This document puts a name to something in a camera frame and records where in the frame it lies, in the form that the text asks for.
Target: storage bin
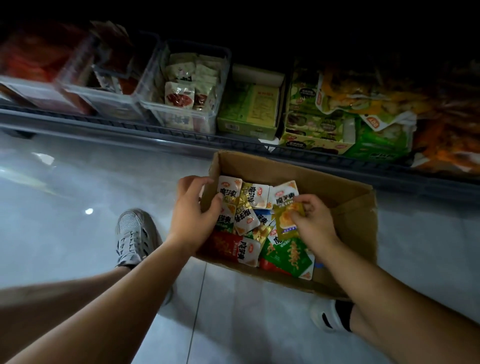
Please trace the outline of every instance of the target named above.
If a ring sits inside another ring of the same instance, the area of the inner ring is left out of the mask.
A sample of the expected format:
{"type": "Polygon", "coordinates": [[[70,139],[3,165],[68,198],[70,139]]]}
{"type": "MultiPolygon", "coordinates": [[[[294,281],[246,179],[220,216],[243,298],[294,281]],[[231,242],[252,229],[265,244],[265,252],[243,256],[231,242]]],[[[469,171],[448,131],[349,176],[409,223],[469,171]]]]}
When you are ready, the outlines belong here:
{"type": "Polygon", "coordinates": [[[144,108],[153,113],[162,126],[198,133],[215,134],[216,116],[222,100],[225,84],[227,83],[230,63],[231,51],[228,48],[183,40],[167,40],[165,50],[160,58],[160,67],[157,67],[150,75],[150,77],[153,78],[155,89],[150,93],[145,92],[140,95],[140,103],[144,108]],[[220,70],[220,82],[216,87],[216,99],[214,104],[209,105],[206,110],[182,109],[152,101],[157,98],[158,92],[163,92],[165,89],[163,72],[170,58],[170,54],[179,52],[195,52],[225,59],[224,65],[220,70]]]}
{"type": "MultiPolygon", "coordinates": [[[[80,97],[62,89],[60,79],[66,73],[70,73],[72,80],[81,82],[84,76],[81,70],[72,70],[72,65],[78,61],[85,49],[93,41],[87,36],[72,53],[69,60],[62,67],[57,77],[52,82],[31,81],[27,79],[11,77],[6,74],[5,59],[0,57],[0,83],[11,89],[13,92],[24,97],[35,106],[57,112],[89,114],[92,109],[80,97]]],[[[8,52],[11,40],[7,40],[0,50],[0,54],[8,52]]]]}
{"type": "MultiPolygon", "coordinates": [[[[144,37],[149,38],[148,43],[152,44],[152,56],[145,67],[144,73],[138,82],[137,88],[131,95],[115,94],[113,92],[98,90],[90,87],[76,85],[74,72],[66,74],[60,80],[63,88],[67,91],[79,95],[83,100],[92,105],[99,114],[115,119],[138,120],[148,123],[149,115],[145,109],[140,106],[139,95],[148,94],[152,87],[153,78],[149,74],[153,69],[158,68],[160,56],[162,53],[162,42],[157,34],[149,32],[139,32],[144,37]]],[[[74,65],[75,70],[81,70],[91,63],[94,56],[98,39],[84,52],[81,58],[77,59],[74,65]]]]}

